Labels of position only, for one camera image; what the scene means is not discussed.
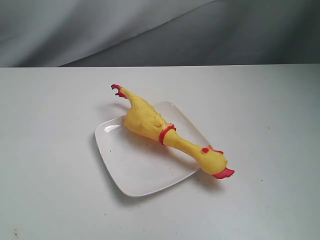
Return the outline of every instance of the red neck band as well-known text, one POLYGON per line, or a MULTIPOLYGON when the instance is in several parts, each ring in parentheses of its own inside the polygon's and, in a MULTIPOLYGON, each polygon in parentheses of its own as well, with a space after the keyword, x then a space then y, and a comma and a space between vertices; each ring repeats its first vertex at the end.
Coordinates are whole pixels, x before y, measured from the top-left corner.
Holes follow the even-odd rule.
POLYGON ((175 128, 175 125, 170 125, 170 126, 167 126, 165 129, 163 129, 161 132, 160 132, 160 135, 159 135, 159 142, 164 145, 164 139, 165 139, 165 135, 167 134, 167 132, 171 129, 174 129, 175 131, 177 130, 175 128))

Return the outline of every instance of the yellow rubber chicken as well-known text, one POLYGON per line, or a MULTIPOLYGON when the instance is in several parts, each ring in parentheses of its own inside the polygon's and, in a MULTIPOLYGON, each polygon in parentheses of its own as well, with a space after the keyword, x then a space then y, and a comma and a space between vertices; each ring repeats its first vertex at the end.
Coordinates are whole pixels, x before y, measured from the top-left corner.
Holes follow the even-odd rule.
POLYGON ((131 103, 124 118, 125 128, 188 154, 199 163, 204 172, 217 179, 234 174, 234 170, 227 168, 228 161, 222 151, 214 150, 210 145, 201 147, 183 139, 177 134, 175 126, 167 123, 146 100, 117 84, 113 84, 111 88, 118 89, 115 95, 128 99, 131 103))

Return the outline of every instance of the chicken body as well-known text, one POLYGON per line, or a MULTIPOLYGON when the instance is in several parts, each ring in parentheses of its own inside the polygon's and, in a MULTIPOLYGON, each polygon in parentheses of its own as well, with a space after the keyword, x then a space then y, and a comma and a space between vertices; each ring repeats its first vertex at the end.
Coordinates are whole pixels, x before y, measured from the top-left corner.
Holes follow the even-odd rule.
MULTIPOLYGON (((124 127, 130 131, 159 142, 159 136, 171 127, 166 120, 146 100, 119 85, 113 84, 112 89, 118 89, 119 97, 128 99, 131 108, 124 117, 124 127)), ((228 161, 223 152, 214 150, 210 145, 201 147, 180 137, 175 129, 170 128, 163 137, 162 144, 178 149, 194 158, 202 170, 218 179, 230 177, 235 171, 227 168, 228 161)))

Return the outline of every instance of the table surface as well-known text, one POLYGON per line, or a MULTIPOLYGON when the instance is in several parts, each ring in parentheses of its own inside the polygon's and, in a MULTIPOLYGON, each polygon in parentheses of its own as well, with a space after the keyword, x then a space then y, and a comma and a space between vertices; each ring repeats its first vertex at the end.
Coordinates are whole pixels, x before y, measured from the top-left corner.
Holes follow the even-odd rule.
POLYGON ((318 239, 320 64, 0 68, 0 238, 318 239), (173 102, 235 174, 124 195, 94 131, 120 84, 173 102))

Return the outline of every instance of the square plate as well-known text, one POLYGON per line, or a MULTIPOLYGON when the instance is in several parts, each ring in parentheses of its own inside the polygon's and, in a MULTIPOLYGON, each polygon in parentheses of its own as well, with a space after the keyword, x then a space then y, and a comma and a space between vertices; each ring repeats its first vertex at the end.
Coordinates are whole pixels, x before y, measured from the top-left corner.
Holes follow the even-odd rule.
MULTIPOLYGON (((176 127, 184 139, 208 146, 209 142, 171 102, 153 106, 176 127)), ((124 116, 107 121, 95 130, 95 139, 111 177, 119 189, 131 197, 141 197, 166 189, 195 173, 200 166, 182 151, 137 135, 123 126, 124 116)))

